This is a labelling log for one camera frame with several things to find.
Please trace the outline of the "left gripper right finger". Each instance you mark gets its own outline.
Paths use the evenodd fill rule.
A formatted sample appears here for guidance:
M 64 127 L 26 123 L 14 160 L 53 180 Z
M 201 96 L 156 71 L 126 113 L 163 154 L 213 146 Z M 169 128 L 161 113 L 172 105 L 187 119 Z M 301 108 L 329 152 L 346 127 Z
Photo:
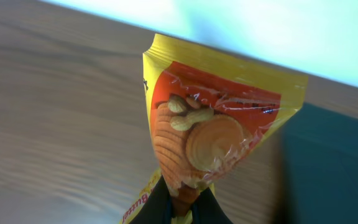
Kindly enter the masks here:
M 193 224 L 232 224 L 210 188 L 202 191 L 193 204 Z

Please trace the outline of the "black gift box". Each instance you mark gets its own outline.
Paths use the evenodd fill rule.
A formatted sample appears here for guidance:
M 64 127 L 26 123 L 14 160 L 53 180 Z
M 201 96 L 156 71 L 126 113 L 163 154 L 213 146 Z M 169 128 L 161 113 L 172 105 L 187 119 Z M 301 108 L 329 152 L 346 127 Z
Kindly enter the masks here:
M 273 223 L 358 224 L 358 119 L 305 104 L 281 144 Z

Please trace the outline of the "yellow orange snack packet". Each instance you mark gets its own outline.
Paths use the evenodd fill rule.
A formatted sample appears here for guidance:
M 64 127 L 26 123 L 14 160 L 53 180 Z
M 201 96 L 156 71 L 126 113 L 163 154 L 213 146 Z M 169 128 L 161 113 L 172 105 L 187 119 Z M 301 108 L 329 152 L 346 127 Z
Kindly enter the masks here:
M 159 167 L 121 218 L 129 223 L 163 177 L 171 223 L 303 106 L 308 76 L 156 34 L 143 54 L 150 138 Z

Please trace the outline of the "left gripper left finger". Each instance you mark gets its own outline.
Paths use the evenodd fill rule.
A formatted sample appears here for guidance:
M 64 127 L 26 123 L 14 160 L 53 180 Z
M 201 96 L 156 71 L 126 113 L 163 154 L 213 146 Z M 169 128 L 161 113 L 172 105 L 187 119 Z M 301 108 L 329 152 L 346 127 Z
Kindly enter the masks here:
M 172 200 L 163 177 L 155 185 L 145 205 L 130 224 L 171 224 Z

